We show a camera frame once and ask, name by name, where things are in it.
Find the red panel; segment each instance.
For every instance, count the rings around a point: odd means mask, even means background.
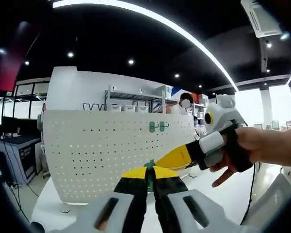
[[[16,77],[26,54],[37,38],[40,26],[21,22],[10,46],[0,60],[0,91],[13,91]]]

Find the display stand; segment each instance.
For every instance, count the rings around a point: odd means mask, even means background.
[[[60,110],[43,116],[49,171],[66,203],[88,203],[112,191],[125,171],[192,142],[193,134],[192,116]]]

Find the green object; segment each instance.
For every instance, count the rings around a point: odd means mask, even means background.
[[[150,162],[145,164],[145,167],[147,170],[153,169],[153,166],[155,166],[155,162],[153,159],[151,159]],[[150,176],[148,176],[147,191],[149,193],[153,192],[153,181],[152,181],[152,178]]]
[[[155,132],[155,128],[158,128],[158,127],[159,127],[159,125],[155,126],[155,122],[154,121],[151,121],[149,123],[149,129],[150,129],[151,133],[154,133]]]
[[[165,128],[168,128],[169,127],[169,124],[165,125],[165,122],[164,121],[161,121],[160,122],[160,131],[161,132],[164,132],[165,131]]]

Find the computer monitor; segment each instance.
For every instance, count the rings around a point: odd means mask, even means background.
[[[17,119],[16,125],[19,127],[19,135],[41,135],[36,119]]]
[[[1,119],[1,130],[3,133],[17,133],[16,118],[3,116]]]

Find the black glove strap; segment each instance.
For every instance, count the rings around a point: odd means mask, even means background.
[[[249,151],[238,144],[238,136],[234,128],[231,126],[220,132],[226,136],[226,144],[223,149],[230,156],[236,170],[243,172],[251,168],[253,164],[249,160]]]

